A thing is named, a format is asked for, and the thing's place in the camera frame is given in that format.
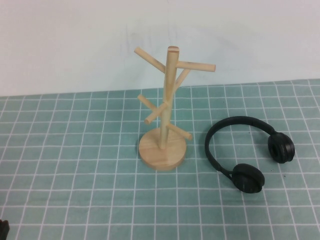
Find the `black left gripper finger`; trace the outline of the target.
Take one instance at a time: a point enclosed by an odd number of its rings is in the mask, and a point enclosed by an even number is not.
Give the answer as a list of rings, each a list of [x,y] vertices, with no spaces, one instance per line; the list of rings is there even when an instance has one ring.
[[[0,220],[0,240],[6,240],[10,231],[9,222]]]

